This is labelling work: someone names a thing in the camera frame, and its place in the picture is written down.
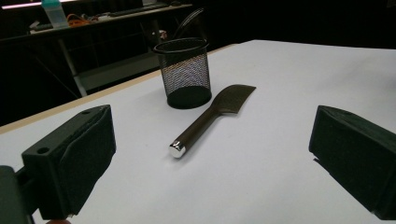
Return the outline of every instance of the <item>dark background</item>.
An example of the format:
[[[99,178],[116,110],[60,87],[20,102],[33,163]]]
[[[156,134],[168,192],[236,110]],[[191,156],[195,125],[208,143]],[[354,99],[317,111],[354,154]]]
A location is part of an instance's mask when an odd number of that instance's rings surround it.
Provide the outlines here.
[[[186,35],[204,35],[210,43],[209,50],[251,39],[396,49],[396,7],[388,0],[190,2],[194,8],[205,7],[205,13]],[[191,11],[163,18],[163,27],[171,34],[177,27],[172,23],[173,18],[182,21]],[[38,15],[45,14],[43,11],[6,13],[0,10],[0,38],[26,35],[27,26]],[[65,42],[75,54],[78,69],[90,69],[146,52],[148,41],[139,29],[138,22],[134,21],[68,38]],[[84,49],[83,44],[90,41],[93,44],[86,44],[89,47]],[[0,125],[79,97],[56,40],[20,45],[4,43],[0,42]],[[130,50],[117,47],[118,44],[131,45],[134,55],[128,54]],[[97,60],[87,58],[86,52],[94,54]]]

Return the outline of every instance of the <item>white tabletop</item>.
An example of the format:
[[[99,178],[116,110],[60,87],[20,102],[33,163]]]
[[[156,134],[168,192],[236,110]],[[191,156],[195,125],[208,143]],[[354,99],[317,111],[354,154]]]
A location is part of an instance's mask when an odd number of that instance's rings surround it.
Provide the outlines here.
[[[255,40],[208,56],[212,93],[257,87],[181,160],[168,146],[210,103],[166,104],[161,76],[0,135],[0,164],[75,114],[111,105],[117,152],[73,224],[381,223],[308,151],[318,105],[396,131],[396,50]],[[36,223],[45,223],[35,213]]]

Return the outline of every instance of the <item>spatula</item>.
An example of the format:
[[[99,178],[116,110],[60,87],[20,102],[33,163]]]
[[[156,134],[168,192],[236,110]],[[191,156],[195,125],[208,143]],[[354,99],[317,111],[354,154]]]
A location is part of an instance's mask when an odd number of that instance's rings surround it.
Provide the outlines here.
[[[171,155],[175,158],[183,156],[219,116],[225,113],[237,114],[255,89],[252,86],[232,85],[222,90],[212,105],[169,146]]]

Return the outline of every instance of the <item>black mesh pencil cup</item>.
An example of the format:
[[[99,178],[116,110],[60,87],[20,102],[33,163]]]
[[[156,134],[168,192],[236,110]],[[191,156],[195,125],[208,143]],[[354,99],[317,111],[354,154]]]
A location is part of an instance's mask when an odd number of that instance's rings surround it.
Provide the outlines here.
[[[202,38],[182,38],[154,47],[163,74],[167,103],[173,108],[195,108],[206,104],[212,97],[207,45]]]

